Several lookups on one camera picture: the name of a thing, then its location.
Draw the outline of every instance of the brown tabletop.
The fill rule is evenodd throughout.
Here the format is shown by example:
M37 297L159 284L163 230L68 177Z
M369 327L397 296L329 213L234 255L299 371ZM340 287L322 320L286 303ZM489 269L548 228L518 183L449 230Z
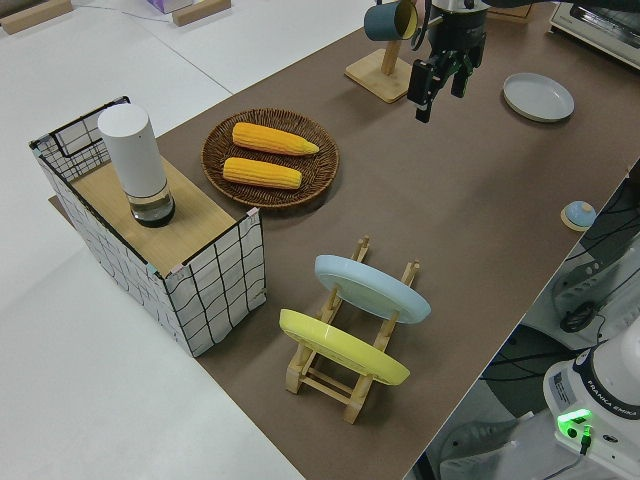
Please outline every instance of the brown tabletop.
M488 20L484 62L465 98L447 87L428 125L406 100L386 104L344 76L384 47L357 31L160 138L163 155L236 218L247 208L215 190L200 166L204 139L228 116L294 110L340 149L322 205L264 212L268 301L198 359L305 477L402 478L578 240L560 210L573 200L601 208L638 159L640 76L547 33L552 8L536 6L528 25ZM405 46L401 57L427 54L425 42L420 55ZM513 112L501 89L517 72L563 84L575 100L572 117L541 124ZM367 262L390 275L420 259L414 288L433 313L397 327L387 352L411 376L397 387L374 385L349 425L342 404L305 386L297 396L285 390L296 345L278 314L314 315L326 297L315 257L349 256L364 234ZM365 340L378 328L349 306L335 325Z

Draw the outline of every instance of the mug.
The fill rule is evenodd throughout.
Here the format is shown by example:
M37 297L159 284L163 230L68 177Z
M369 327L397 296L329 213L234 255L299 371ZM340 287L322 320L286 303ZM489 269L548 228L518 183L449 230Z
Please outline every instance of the mug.
M417 28L418 11L411 0L376 0L364 15L364 32L370 40L406 40Z

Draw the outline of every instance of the white table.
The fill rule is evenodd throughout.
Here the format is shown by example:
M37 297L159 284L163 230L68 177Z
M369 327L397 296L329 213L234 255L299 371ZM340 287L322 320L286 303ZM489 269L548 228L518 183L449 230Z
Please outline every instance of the white table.
M300 478L102 271L27 144L121 95L160 135L359 28L372 2L237 0L182 28L144 0L73 3L0 31L0 478Z

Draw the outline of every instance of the wicker plate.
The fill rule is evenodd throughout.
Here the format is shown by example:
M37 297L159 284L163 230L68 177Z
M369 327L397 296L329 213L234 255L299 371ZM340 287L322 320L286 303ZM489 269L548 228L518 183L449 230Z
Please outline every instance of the wicker plate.
M237 122L251 122L300 135L320 147L314 155L295 157L258 152L233 144L231 132ZM255 187L228 182L222 178L222 167L229 157L284 165L302 172L302 185L297 190ZM314 121L288 110L260 108L238 113L220 123L209 134L202 147L202 167L214 187L241 203L262 208L285 208L301 205L326 190L338 171L338 147L329 134Z

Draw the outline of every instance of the yellow corn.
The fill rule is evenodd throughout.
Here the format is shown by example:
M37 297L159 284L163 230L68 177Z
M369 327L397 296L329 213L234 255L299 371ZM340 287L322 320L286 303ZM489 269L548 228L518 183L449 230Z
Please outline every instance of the yellow corn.
M300 188L302 183L302 173L298 170L240 157L227 158L222 178L234 183L289 190Z
M261 152L309 155L320 150L317 145L299 135L255 123L236 123L233 126L232 135L233 143L239 147L260 150Z

